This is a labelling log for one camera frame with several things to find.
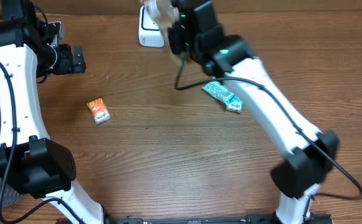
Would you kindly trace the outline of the beige snack bag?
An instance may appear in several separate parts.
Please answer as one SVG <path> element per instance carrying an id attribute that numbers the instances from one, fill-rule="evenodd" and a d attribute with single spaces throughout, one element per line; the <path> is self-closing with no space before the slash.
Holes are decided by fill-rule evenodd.
<path id="1" fill-rule="evenodd" d="M 168 30 L 179 21 L 179 10 L 172 0 L 140 0 L 147 13 L 157 24 L 165 42 L 169 42 Z"/>

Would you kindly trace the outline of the orange small packet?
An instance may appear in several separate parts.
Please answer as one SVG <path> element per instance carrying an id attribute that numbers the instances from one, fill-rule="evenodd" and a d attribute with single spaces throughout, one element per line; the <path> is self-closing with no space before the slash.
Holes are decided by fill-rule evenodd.
<path id="1" fill-rule="evenodd" d="M 95 124 L 102 124 L 111 118 L 102 98 L 98 98 L 87 103 L 87 106 L 93 115 Z"/>

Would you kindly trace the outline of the teal snack packet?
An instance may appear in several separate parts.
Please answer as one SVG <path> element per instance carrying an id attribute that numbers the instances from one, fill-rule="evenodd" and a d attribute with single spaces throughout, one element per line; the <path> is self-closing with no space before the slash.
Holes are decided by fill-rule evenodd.
<path id="1" fill-rule="evenodd" d="M 209 82 L 202 87 L 202 90 L 213 98 L 225 104 L 230 103 L 235 97 L 235 94 L 233 94 L 219 82 Z"/>

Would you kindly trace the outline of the green tissue packet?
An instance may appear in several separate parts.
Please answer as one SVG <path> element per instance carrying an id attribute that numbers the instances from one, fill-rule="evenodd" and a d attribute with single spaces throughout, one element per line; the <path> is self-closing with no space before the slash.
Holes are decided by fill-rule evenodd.
<path id="1" fill-rule="evenodd" d="M 236 95 L 227 100 L 225 102 L 225 106 L 226 110 L 233 111 L 236 113 L 241 113 L 244 108 L 243 102 Z"/>

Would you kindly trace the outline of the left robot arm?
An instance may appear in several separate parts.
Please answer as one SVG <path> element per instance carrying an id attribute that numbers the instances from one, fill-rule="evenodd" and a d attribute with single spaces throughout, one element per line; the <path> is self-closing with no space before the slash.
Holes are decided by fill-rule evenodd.
<path id="1" fill-rule="evenodd" d="M 38 18 L 28 0 L 1 2 L 0 22 L 0 221 L 6 187 L 51 204 L 70 223 L 109 223 L 76 178 L 71 151 L 51 140 L 40 111 L 37 84 L 50 74 L 83 73 L 81 47 L 61 44 L 60 22 Z"/>

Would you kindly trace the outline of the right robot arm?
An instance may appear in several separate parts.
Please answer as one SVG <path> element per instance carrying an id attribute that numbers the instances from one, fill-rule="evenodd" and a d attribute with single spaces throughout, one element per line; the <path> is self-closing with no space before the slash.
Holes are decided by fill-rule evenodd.
<path id="1" fill-rule="evenodd" d="M 310 212 L 314 196 L 335 164 L 337 135 L 305 119 L 269 77 L 260 58 L 239 35 L 226 35 L 211 1 L 172 1 L 179 19 L 169 28 L 175 54 L 183 53 L 221 82 L 250 110 L 283 161 L 271 170 L 280 190 L 273 215 L 248 215 L 247 223 L 331 223 Z"/>

